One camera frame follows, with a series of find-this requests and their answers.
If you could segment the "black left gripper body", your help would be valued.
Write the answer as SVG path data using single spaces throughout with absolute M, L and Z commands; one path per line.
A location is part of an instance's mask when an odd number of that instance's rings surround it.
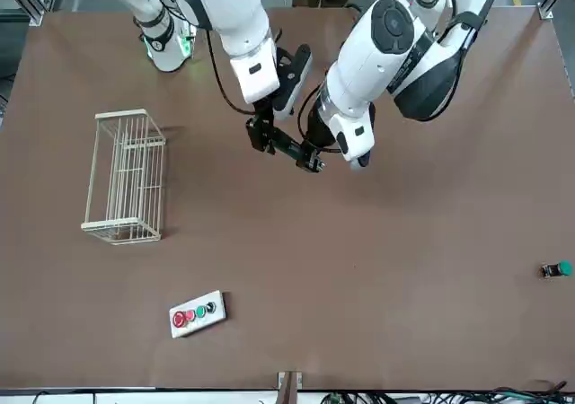
M 335 138 L 321 118 L 321 105 L 321 99 L 317 97 L 307 114 L 306 143 L 313 148 L 325 150 L 335 144 Z

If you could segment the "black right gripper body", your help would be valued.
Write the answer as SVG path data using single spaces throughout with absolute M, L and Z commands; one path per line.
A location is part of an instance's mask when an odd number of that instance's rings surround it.
M 274 127 L 274 108 L 271 97 L 264 97 L 252 104 L 254 108 L 254 127 Z

